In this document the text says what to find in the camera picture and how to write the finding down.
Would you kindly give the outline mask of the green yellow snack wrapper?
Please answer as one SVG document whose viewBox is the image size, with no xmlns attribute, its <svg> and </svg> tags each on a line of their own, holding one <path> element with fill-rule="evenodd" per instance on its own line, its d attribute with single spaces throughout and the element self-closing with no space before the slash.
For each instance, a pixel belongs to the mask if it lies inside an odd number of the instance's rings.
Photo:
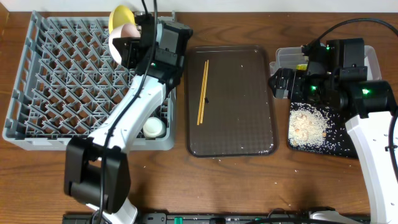
<svg viewBox="0 0 398 224">
<path fill-rule="evenodd" d="M 307 64 L 298 64 L 296 66 L 297 70 L 306 70 L 307 69 Z"/>
</svg>

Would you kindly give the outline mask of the pink-white bowl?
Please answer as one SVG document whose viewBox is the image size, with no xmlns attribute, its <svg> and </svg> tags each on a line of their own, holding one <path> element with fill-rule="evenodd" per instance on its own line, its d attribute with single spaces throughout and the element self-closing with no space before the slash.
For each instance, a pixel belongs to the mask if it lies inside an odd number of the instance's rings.
<svg viewBox="0 0 398 224">
<path fill-rule="evenodd" d="M 113 44 L 113 40 L 122 37 L 137 37 L 138 39 L 140 39 L 141 33 L 138 31 L 136 26 L 131 23 L 123 24 L 111 31 L 108 41 L 109 51 L 113 60 L 119 65 L 121 64 L 122 58 L 121 54 L 118 52 L 115 45 Z"/>
</svg>

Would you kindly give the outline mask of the yellow plate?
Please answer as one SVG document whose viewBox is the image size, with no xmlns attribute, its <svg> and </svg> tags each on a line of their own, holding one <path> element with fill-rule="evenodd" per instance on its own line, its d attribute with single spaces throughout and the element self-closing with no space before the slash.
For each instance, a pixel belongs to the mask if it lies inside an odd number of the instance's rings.
<svg viewBox="0 0 398 224">
<path fill-rule="evenodd" d="M 135 25 L 136 23 L 135 23 L 134 14 L 127 6 L 119 5 L 109 15 L 109 21 L 108 21 L 109 33 L 111 33 L 115 28 L 122 26 L 124 24 Z"/>
</svg>

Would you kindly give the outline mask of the wooden chopstick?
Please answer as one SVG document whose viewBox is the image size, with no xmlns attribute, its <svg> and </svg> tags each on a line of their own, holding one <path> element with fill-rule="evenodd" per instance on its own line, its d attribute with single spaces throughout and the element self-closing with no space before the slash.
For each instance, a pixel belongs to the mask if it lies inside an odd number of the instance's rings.
<svg viewBox="0 0 398 224">
<path fill-rule="evenodd" d="M 206 96 L 206 88 L 207 88 L 207 80 L 208 80 L 208 71 L 209 71 L 209 60 L 206 62 L 206 67 L 205 67 L 205 74 L 203 76 L 203 89 L 202 89 L 202 98 L 201 98 L 201 113 L 200 113 L 200 124 L 203 123 L 203 117 L 204 117 L 204 109 L 205 109 L 205 96 Z"/>
<path fill-rule="evenodd" d="M 203 76 L 205 74 L 205 67 L 206 67 L 206 63 L 204 64 L 204 69 L 203 69 Z M 198 109 L 198 116 L 197 116 L 197 126 L 200 125 L 200 111 L 201 111 L 201 98 L 202 98 L 202 89 L 203 89 L 203 78 L 202 78 L 202 83 L 201 83 L 201 92 L 200 92 L 200 103 L 199 103 L 199 109 Z"/>
</svg>

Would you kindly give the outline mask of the small white cup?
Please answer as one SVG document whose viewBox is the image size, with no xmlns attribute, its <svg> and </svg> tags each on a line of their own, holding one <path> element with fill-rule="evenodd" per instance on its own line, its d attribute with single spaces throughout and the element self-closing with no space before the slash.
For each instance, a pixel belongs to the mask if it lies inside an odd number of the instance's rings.
<svg viewBox="0 0 398 224">
<path fill-rule="evenodd" d="M 148 118 L 142 130 L 146 139 L 163 138 L 166 135 L 165 123 L 156 117 Z"/>
</svg>

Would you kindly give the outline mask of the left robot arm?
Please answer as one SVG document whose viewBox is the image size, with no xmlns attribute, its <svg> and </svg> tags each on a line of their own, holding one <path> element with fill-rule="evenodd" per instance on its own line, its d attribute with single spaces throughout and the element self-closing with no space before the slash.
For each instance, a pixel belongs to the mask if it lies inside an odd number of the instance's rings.
<svg viewBox="0 0 398 224">
<path fill-rule="evenodd" d="M 127 95 L 87 138 L 66 149 L 64 192 L 95 208 L 89 223 L 134 223 L 127 155 L 144 123 L 180 83 L 190 35 L 111 41 L 135 75 Z"/>
</svg>

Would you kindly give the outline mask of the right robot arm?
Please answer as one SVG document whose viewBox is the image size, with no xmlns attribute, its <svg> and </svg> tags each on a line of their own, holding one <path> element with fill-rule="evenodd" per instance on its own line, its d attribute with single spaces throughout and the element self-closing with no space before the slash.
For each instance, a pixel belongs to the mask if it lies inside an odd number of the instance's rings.
<svg viewBox="0 0 398 224">
<path fill-rule="evenodd" d="M 397 222 L 397 102 L 361 38 L 280 48 L 269 86 L 290 101 L 292 149 L 359 160 L 371 223 Z"/>
</svg>

